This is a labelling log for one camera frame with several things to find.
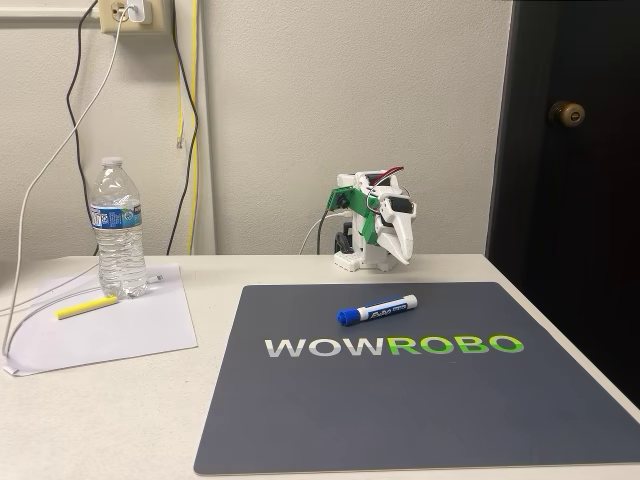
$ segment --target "green robot part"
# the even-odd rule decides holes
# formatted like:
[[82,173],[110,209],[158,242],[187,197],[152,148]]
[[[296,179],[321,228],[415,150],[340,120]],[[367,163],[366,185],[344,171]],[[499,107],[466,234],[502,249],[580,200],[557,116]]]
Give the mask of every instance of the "green robot part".
[[[369,207],[378,208],[378,199],[369,196]],[[378,235],[375,228],[375,214],[367,208],[367,196],[355,187],[334,188],[327,201],[327,210],[348,208],[364,218],[360,234],[369,245],[377,245]]]

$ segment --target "wall plate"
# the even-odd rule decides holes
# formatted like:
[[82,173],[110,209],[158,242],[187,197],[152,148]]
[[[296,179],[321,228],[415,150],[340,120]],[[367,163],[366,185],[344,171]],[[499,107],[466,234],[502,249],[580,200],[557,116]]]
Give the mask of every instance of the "wall plate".
[[[98,0],[100,12],[100,31],[115,35],[118,30],[117,16],[114,8],[117,4],[126,5],[126,0]],[[127,19],[122,22],[121,34],[131,33],[169,33],[171,32],[171,9],[173,0],[148,0],[151,6],[151,23],[135,23]]]

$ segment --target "door knob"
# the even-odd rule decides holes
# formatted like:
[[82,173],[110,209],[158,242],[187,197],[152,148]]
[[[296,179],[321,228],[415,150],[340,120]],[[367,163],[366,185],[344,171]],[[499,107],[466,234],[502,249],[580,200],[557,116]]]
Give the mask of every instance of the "door knob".
[[565,127],[577,127],[584,121],[584,108],[573,102],[556,102],[549,110],[549,121]]

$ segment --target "white table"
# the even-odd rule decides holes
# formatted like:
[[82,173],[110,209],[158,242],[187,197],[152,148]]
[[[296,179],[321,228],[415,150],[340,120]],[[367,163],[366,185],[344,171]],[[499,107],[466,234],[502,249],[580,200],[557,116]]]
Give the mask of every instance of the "white table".
[[[46,278],[95,259],[27,263],[24,298]],[[638,410],[481,255],[417,255],[383,274],[348,273],[327,256],[148,257],[178,262],[199,347],[13,378],[0,373],[0,479],[183,480],[193,461],[242,287],[255,283],[495,281],[640,422]],[[13,282],[0,263],[0,306]],[[0,317],[0,325],[6,316]],[[271,475],[273,480],[640,479],[640,464]]]

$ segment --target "door frame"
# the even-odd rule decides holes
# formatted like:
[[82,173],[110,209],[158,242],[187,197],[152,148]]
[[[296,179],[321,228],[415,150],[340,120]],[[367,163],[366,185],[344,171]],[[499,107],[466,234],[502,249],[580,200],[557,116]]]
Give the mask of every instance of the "door frame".
[[560,3],[516,1],[511,14],[485,253],[517,288],[526,278]]

